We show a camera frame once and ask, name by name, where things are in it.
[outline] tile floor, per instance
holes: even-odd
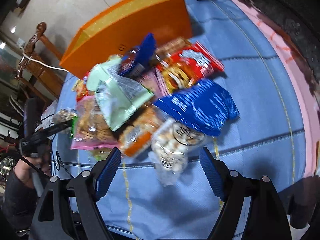
[[[0,29],[14,42],[17,42],[18,38],[28,41],[35,33],[37,24],[44,21],[48,25],[45,35],[61,52],[64,52],[83,24],[119,1],[31,0],[20,17],[10,12]],[[12,34],[10,30],[14,26],[16,26],[16,31]],[[37,45],[36,50],[47,62],[58,65],[58,61],[50,53],[45,52],[43,46]]]

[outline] silver screw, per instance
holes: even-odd
[[[230,171],[230,175],[232,177],[237,177],[239,175],[239,173],[237,171]]]
[[[270,181],[270,178],[269,178],[268,176],[263,176],[263,177],[262,177],[262,180],[263,180],[264,182],[269,182],[269,181]]]
[[[83,171],[83,172],[81,172],[81,176],[82,177],[88,177],[90,175],[90,171]]]
[[[50,178],[50,181],[51,182],[56,182],[58,180],[58,177],[57,176],[53,176]]]

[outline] light green snack bag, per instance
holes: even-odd
[[[88,90],[96,91],[97,102],[112,131],[121,127],[140,106],[153,97],[151,91],[135,80],[118,75],[120,62],[119,58],[112,58],[96,65],[87,81]]]

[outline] black sleeve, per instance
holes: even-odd
[[[1,210],[15,230],[30,227],[37,199],[36,190],[25,186],[12,171],[7,180]]]

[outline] dark blue package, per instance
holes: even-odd
[[[139,46],[127,52],[121,62],[119,75],[128,78],[140,77],[149,70],[149,60],[156,50],[156,40],[149,33]]]
[[[226,120],[239,116],[230,93],[206,78],[158,99],[154,105],[187,127],[211,136],[220,134]]]

